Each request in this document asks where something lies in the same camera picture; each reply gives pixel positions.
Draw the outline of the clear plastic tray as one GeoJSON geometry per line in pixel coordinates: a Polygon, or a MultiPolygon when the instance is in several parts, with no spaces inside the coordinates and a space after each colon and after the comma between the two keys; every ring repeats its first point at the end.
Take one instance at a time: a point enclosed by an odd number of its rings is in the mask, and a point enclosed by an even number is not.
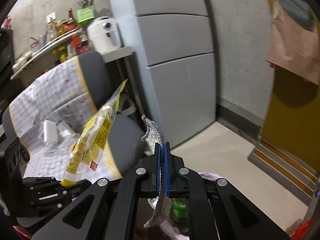
{"type": "Polygon", "coordinates": [[[69,155],[73,146],[80,137],[79,133],[59,135],[59,140],[55,144],[49,144],[44,149],[44,155],[47,156],[60,156],[69,155]]]}

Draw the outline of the brown hanging apron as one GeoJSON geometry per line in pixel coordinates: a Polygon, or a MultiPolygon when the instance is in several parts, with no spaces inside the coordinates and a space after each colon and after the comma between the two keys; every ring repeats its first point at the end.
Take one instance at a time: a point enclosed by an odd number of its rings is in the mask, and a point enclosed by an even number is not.
{"type": "Polygon", "coordinates": [[[318,21],[306,0],[267,0],[271,42],[266,61],[319,85],[318,21]]]}

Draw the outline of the grey silver foil wrapper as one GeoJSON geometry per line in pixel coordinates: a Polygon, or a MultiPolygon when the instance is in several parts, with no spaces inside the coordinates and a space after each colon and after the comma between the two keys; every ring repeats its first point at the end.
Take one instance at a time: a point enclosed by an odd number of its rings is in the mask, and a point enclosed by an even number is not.
{"type": "Polygon", "coordinates": [[[146,142],[153,156],[156,156],[155,178],[158,196],[148,199],[149,204],[154,205],[151,218],[144,224],[144,228],[148,229],[162,224],[169,217],[172,201],[167,196],[167,183],[165,182],[164,135],[155,121],[145,115],[142,116],[142,120],[146,124],[146,133],[141,137],[141,141],[146,142]]]}

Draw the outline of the black range hood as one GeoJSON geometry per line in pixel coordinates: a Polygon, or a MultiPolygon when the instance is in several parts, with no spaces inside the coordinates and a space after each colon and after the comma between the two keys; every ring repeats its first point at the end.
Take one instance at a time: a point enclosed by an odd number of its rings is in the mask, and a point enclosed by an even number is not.
{"type": "Polygon", "coordinates": [[[1,28],[1,72],[14,64],[14,46],[12,30],[1,28]]]}

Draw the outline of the pink trash bag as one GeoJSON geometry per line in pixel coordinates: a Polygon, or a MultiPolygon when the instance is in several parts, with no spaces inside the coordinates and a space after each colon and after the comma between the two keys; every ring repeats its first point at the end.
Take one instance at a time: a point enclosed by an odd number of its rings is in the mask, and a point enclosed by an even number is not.
{"type": "Polygon", "coordinates": [[[173,185],[165,176],[165,196],[185,198],[190,239],[218,239],[212,208],[204,180],[186,167],[179,168],[174,175],[173,185]]]}

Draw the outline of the green plastic bottle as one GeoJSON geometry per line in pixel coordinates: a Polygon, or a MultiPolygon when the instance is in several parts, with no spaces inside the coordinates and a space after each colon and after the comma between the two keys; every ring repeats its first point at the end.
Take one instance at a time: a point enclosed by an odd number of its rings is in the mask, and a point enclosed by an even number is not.
{"type": "Polygon", "coordinates": [[[188,225],[187,207],[185,198],[175,198],[172,201],[171,218],[180,227],[188,225]]]}

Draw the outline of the white rectangular box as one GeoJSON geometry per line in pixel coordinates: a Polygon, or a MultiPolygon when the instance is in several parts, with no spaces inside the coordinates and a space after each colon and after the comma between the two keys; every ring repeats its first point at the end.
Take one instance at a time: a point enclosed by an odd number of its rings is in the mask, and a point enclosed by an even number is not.
{"type": "Polygon", "coordinates": [[[56,144],[58,142],[57,125],[55,122],[50,120],[43,122],[43,139],[46,144],[56,144]]]}

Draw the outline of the yellow snack wrapper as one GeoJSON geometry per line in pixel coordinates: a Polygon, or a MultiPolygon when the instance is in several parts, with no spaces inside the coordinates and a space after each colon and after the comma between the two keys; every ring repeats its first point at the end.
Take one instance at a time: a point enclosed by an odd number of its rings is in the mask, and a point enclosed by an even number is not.
{"type": "Polygon", "coordinates": [[[110,130],[116,118],[120,94],[127,80],[124,80],[109,100],[88,121],[78,141],[73,146],[60,184],[73,186],[88,179],[96,171],[104,153],[110,130]]]}

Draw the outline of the curved metal kitchen shelf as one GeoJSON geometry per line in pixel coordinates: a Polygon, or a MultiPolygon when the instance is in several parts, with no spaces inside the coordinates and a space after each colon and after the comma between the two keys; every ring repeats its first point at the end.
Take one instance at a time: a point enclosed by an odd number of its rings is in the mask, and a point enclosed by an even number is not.
{"type": "Polygon", "coordinates": [[[16,77],[18,77],[18,75],[20,74],[20,72],[22,72],[29,64],[33,63],[35,60],[37,60],[38,58],[42,57],[45,53],[47,53],[48,51],[53,50],[54,48],[58,47],[60,44],[62,44],[63,42],[66,42],[67,40],[69,40],[70,38],[72,38],[74,35],[80,33],[82,31],[82,28],[79,29],[73,29],[57,38],[55,38],[54,40],[48,42],[45,46],[43,46],[41,49],[39,49],[32,57],[29,61],[27,61],[16,73],[14,73],[10,79],[13,80],[16,77]]]}

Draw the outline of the green plastic basket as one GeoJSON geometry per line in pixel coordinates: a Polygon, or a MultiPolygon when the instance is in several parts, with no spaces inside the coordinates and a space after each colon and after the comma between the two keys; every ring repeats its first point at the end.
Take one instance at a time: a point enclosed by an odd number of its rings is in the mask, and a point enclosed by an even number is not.
{"type": "Polygon", "coordinates": [[[76,11],[76,16],[79,25],[85,25],[92,22],[95,19],[95,10],[92,5],[89,7],[79,9],[76,11]]]}

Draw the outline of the white refrigerator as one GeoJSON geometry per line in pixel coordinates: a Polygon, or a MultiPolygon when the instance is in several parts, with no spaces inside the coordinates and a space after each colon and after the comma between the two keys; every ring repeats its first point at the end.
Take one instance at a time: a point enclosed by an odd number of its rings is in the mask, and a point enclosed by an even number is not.
{"type": "Polygon", "coordinates": [[[137,59],[143,102],[171,146],[216,119],[212,29],[205,0],[110,0],[137,59]]]}

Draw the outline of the dark soy sauce bottle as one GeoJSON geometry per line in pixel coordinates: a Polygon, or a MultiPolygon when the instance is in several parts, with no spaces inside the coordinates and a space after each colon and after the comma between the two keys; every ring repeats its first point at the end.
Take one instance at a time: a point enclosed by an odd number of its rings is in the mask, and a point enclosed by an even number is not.
{"type": "Polygon", "coordinates": [[[72,44],[77,55],[91,51],[88,37],[83,31],[72,36],[72,44]]]}

